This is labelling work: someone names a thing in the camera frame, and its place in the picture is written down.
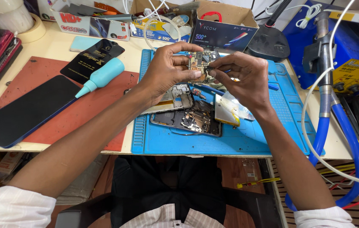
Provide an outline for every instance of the black pants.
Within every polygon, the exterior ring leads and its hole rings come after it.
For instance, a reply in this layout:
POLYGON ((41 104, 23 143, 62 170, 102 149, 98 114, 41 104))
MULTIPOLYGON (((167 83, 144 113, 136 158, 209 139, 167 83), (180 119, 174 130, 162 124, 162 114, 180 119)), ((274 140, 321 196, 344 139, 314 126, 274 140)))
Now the black pants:
POLYGON ((178 156, 176 163, 178 184, 177 189, 172 189, 162 182, 154 156, 119 155, 112 179, 111 194, 116 198, 111 211, 112 227, 172 203, 176 220, 184 222, 191 208, 223 224, 226 203, 217 158, 178 156))

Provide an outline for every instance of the fingernail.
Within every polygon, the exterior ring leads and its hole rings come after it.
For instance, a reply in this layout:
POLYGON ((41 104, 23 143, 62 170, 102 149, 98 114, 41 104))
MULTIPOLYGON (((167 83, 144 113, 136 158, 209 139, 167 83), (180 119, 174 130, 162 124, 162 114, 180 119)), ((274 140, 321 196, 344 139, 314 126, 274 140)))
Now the fingernail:
POLYGON ((211 75, 212 77, 216 76, 216 72, 215 71, 209 71, 209 75, 211 75))
POLYGON ((195 71, 195 78, 200 78, 202 76, 201 71, 195 71))

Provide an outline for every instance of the tape roll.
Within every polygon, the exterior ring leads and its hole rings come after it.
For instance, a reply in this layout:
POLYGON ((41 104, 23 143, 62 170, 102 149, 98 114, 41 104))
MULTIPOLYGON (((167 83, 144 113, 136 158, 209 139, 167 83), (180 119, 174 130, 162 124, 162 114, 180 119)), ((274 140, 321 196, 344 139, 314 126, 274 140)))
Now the tape roll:
POLYGON ((16 37, 21 39, 22 43, 30 43, 37 41, 38 39, 42 38, 46 33, 46 28, 42 20, 40 20, 40 18, 33 13, 30 13, 30 15, 35 22, 35 25, 31 29, 29 29, 29 31, 16 35, 16 37))

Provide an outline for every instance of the teal glue bottle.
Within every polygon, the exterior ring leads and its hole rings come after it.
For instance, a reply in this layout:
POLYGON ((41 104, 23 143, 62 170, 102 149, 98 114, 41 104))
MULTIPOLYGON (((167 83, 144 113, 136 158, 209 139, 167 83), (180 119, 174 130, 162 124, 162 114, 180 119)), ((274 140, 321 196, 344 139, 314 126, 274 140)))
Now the teal glue bottle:
POLYGON ((76 98, 79 98, 88 92, 92 92, 96 88, 108 85, 112 79, 120 75, 124 70, 125 66, 122 61, 117 58, 109 60, 103 67, 91 74, 90 79, 84 83, 84 87, 76 94, 76 98))

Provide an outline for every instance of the black screen protector packet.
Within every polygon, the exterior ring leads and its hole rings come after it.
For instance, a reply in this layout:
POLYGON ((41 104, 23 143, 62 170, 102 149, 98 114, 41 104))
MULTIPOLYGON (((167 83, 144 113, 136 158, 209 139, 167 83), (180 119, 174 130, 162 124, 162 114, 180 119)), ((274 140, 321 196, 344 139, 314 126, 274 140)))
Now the black screen protector packet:
POLYGON ((93 72, 103 67, 109 60, 125 51, 116 42, 101 39, 98 43, 80 52, 60 73, 72 80, 84 84, 93 72))

